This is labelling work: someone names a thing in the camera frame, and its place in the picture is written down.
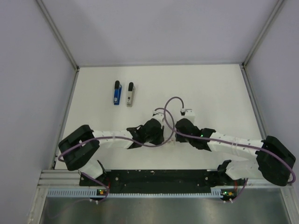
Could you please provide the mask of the blue stapler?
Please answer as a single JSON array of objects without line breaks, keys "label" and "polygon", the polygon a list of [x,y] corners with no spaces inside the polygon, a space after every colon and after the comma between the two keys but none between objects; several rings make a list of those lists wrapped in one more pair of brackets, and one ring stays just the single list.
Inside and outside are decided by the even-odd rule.
[{"label": "blue stapler", "polygon": [[116,80],[114,83],[114,97],[113,104],[119,105],[121,100],[122,85],[119,80]]}]

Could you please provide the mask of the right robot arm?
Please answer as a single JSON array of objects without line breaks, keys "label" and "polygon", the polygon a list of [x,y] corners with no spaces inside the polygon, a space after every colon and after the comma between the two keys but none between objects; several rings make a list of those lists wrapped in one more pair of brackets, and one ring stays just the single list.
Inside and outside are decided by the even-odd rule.
[{"label": "right robot arm", "polygon": [[221,134],[214,129],[199,129],[190,120],[183,118],[175,124],[176,141],[188,142],[198,150],[226,153],[242,158],[242,161],[228,159],[218,166],[218,179],[228,185],[238,179],[261,179],[286,186],[295,156],[276,137],[264,140],[250,140]]}]

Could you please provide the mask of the small white staple box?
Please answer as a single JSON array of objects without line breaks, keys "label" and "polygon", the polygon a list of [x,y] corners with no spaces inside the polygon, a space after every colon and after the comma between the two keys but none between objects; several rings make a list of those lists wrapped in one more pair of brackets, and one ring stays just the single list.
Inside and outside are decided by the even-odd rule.
[{"label": "small white staple box", "polygon": [[175,138],[171,138],[165,142],[165,145],[175,145],[175,144],[176,144]]}]

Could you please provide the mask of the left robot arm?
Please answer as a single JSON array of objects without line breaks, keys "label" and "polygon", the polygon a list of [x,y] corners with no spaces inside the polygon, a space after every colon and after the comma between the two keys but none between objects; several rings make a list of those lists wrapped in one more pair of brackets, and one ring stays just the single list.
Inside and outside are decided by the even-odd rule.
[{"label": "left robot arm", "polygon": [[65,163],[69,171],[78,170],[88,175],[94,184],[101,185],[106,174],[100,160],[95,158],[97,150],[155,147],[163,142],[163,118],[158,114],[143,125],[122,131],[94,131],[89,125],[82,125],[58,144],[58,160]]}]

